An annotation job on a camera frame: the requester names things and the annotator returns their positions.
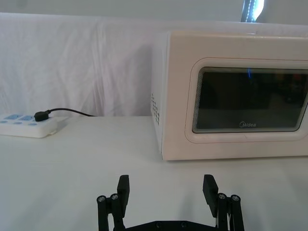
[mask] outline cable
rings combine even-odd
[[[69,108],[54,108],[54,109],[47,110],[46,112],[48,112],[48,114],[50,114],[51,112],[54,112],[54,111],[69,111],[69,112],[75,112],[75,113],[78,113],[78,114],[81,114],[81,115],[84,115],[84,116],[95,117],[94,115],[89,115],[89,114],[86,114],[86,113],[83,113],[83,112],[79,112],[79,111],[76,111],[76,110],[73,110],[73,109],[69,109]]]
[[[89,115],[89,114],[86,114],[86,113],[83,113],[83,112],[79,112],[79,111],[76,111],[76,110],[73,110],[73,109],[69,109],[69,108],[53,108],[53,109],[47,110],[45,112],[36,112],[34,114],[35,121],[39,122],[39,121],[47,120],[49,118],[48,115],[51,112],[54,112],[54,111],[69,111],[69,112],[75,112],[75,113],[78,113],[78,114],[81,114],[81,115],[84,115],[84,116],[95,117],[95,115]]]

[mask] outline wall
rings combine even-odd
[[[0,12],[239,21],[243,0],[1,0]]]
[[[308,25],[307,0],[265,0],[259,23]]]

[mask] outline white microwave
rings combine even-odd
[[[155,40],[151,112],[163,159],[308,155],[308,37],[259,26],[270,32]]]

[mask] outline power strip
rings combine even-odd
[[[43,138],[56,131],[57,120],[54,117],[36,122],[32,115],[0,115],[0,135]]]

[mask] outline white table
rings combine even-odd
[[[202,193],[212,174],[220,192],[241,197],[245,230],[308,229],[306,157],[165,162],[150,117],[65,123],[44,139],[0,137],[1,231],[96,231],[96,198],[115,193],[122,174],[130,177],[126,227],[214,225]]]

